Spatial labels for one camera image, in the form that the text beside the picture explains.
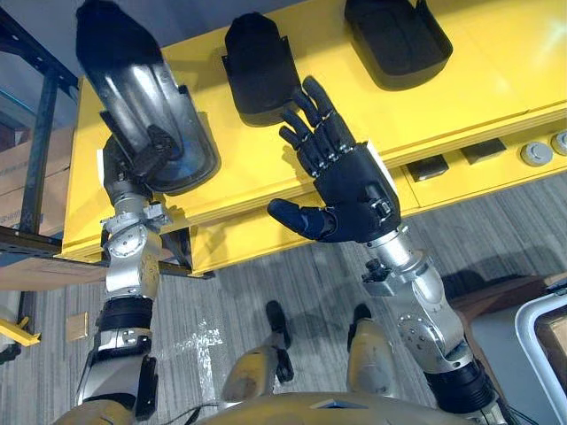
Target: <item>white sticker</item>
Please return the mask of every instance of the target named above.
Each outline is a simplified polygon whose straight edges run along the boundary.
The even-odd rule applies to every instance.
[[[380,157],[380,154],[374,147],[374,144],[372,144],[371,140],[369,140],[369,142],[366,143],[366,147],[368,148],[370,154],[372,155],[372,158],[376,161],[378,167],[380,168],[380,171],[385,176],[386,180],[390,183],[390,186],[392,186],[393,191],[396,192],[396,195],[398,195],[398,189],[396,189],[396,185],[393,182],[392,175],[386,168],[386,165],[384,164],[382,157]]]

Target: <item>yellow shelf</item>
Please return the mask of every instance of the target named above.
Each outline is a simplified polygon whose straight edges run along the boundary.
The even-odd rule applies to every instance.
[[[449,169],[442,175],[414,182],[405,167],[409,185],[416,196],[420,211],[441,206],[464,198],[484,195],[529,180],[567,171],[567,157],[554,153],[545,166],[528,166],[520,157],[520,151],[529,142],[549,144],[551,136],[567,129],[567,119],[531,128],[513,135],[503,136],[506,150],[495,158],[471,165],[461,153],[451,151],[443,155]]]
[[[375,141],[389,168],[565,115],[567,35],[550,29],[556,28],[554,19],[564,18],[564,2],[430,0],[454,54],[431,81],[396,92],[377,87],[357,56],[344,24],[344,2],[312,0],[268,16],[289,37],[299,75],[312,74],[323,84],[356,139]],[[226,31],[163,50],[177,81],[189,87],[198,110],[206,113],[222,161],[210,181],[164,198],[175,221],[168,230],[235,217],[273,197],[314,190],[298,171],[291,148],[278,137],[278,126],[247,127],[238,117],[221,63]],[[97,178],[96,150],[110,135],[98,116],[101,110],[92,87],[82,81],[65,258],[96,259],[99,222],[113,215]]]
[[[416,197],[399,168],[391,174],[402,214],[409,215],[418,207]],[[302,206],[322,206],[316,192],[294,197],[292,201]],[[259,208],[216,223],[193,226],[190,242],[193,272],[203,274],[311,241],[282,226],[268,215],[266,208]]]

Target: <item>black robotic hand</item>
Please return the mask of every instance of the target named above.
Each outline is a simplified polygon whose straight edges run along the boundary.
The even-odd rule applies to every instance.
[[[311,130],[290,110],[280,136],[297,152],[299,163],[315,178],[326,206],[299,207],[273,199],[268,213],[287,228],[321,242],[365,243],[400,225],[400,202],[366,143],[357,143],[321,85],[308,76],[293,94]]]

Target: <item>metal shelving rack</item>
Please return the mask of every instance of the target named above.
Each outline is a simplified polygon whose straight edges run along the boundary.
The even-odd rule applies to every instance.
[[[51,55],[30,33],[0,7],[0,51],[20,56],[43,75],[43,87],[35,119],[34,138],[29,153],[26,184],[22,199],[19,228],[0,226],[0,252],[24,254],[29,257],[58,259],[61,240],[39,235],[43,182],[49,148],[53,113],[58,90],[72,97],[79,81],[71,71]],[[190,246],[187,229],[163,237],[164,245],[175,255],[179,265],[160,262],[162,274],[187,276],[191,273]],[[98,266],[106,267],[103,259]],[[202,278],[212,277],[205,274]]]

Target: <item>gray knob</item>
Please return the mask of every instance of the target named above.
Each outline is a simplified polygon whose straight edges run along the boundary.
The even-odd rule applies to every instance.
[[[544,166],[551,162],[553,151],[541,142],[531,142],[522,148],[522,159],[528,166]]]
[[[567,155],[567,130],[554,135],[551,139],[551,146],[559,155]]]

